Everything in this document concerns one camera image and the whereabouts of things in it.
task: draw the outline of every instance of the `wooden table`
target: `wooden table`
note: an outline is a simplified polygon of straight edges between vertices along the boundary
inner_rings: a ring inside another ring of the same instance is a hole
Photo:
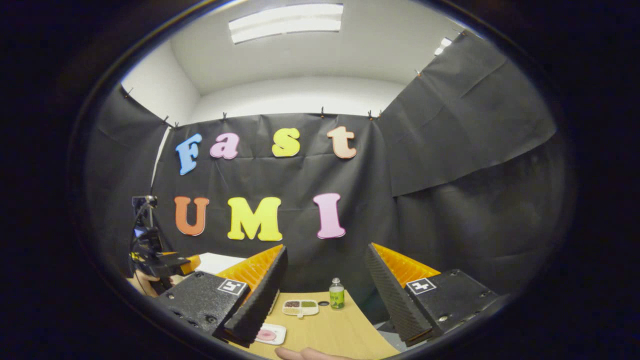
[[[264,322],[287,328],[282,345],[268,345],[255,341],[247,349],[230,344],[269,359],[279,359],[274,352],[278,346],[295,351],[310,347],[327,354],[353,359],[383,359],[398,354],[398,351],[371,325],[346,290],[344,309],[333,310],[331,306],[319,306],[318,314],[302,319],[282,313],[284,302],[296,299],[329,301],[329,292],[280,293],[273,311]]]

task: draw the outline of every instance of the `fluorescent light panel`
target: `fluorescent light panel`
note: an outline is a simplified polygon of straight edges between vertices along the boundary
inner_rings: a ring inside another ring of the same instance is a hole
[[[302,31],[339,31],[342,4],[303,4],[269,9],[229,22],[234,44]]]

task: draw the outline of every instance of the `bottle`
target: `bottle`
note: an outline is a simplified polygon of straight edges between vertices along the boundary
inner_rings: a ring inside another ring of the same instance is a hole
[[[329,287],[329,299],[332,309],[340,310],[344,308],[344,286],[337,277],[333,278],[331,286]]]

